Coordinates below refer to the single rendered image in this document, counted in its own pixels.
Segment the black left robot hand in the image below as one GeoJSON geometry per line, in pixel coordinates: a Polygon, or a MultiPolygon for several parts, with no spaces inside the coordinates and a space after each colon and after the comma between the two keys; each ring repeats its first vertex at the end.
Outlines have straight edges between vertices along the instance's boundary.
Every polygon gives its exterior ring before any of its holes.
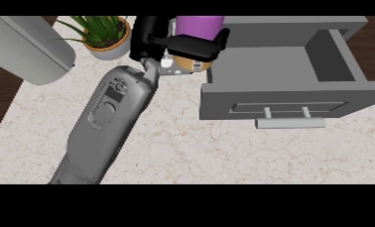
{"type": "Polygon", "coordinates": [[[131,38],[131,58],[162,61],[165,52],[203,62],[212,62],[227,48],[231,30],[225,28],[213,41],[188,35],[169,36],[175,16],[138,16],[131,38]]]}

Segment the purple can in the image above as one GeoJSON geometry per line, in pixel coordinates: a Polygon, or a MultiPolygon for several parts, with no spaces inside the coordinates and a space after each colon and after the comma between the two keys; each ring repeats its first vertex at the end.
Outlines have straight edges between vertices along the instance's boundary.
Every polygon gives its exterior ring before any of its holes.
{"type": "MultiPolygon", "coordinates": [[[[188,35],[213,41],[224,29],[224,16],[178,16],[175,35],[188,35]]],[[[187,57],[173,57],[176,64],[193,72],[204,71],[210,62],[203,62],[187,57]]]]}

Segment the grey drawer front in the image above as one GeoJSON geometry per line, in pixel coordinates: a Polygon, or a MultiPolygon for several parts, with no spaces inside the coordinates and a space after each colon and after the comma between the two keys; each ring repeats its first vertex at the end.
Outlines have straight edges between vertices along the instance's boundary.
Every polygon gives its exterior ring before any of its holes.
{"type": "Polygon", "coordinates": [[[266,117],[302,118],[306,107],[312,117],[342,118],[375,104],[375,82],[330,81],[312,84],[259,86],[207,83],[201,88],[201,120],[246,120],[266,117]]]}

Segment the grey open drawer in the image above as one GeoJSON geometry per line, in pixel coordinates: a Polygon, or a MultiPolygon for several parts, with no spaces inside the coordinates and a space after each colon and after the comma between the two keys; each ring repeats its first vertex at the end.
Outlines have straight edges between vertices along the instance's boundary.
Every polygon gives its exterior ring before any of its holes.
{"type": "Polygon", "coordinates": [[[290,47],[230,48],[215,62],[210,81],[221,84],[367,82],[337,30],[318,30],[290,47]]]}

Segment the green potted plant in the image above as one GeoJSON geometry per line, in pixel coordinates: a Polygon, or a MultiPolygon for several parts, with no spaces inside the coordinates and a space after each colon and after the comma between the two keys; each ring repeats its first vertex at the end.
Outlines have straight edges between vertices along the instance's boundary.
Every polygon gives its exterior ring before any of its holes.
{"type": "Polygon", "coordinates": [[[73,16],[73,20],[83,27],[60,21],[82,38],[80,42],[92,55],[101,60],[116,60],[131,51],[132,29],[128,19],[120,16],[73,16]]]}

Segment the grey cabinet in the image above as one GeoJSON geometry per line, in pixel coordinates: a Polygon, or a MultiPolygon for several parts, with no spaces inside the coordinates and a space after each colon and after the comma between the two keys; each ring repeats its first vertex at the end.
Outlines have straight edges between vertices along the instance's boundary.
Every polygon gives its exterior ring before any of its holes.
{"type": "Polygon", "coordinates": [[[367,23],[365,16],[228,16],[228,47],[303,47],[320,30],[337,30],[349,40],[367,23]]]}

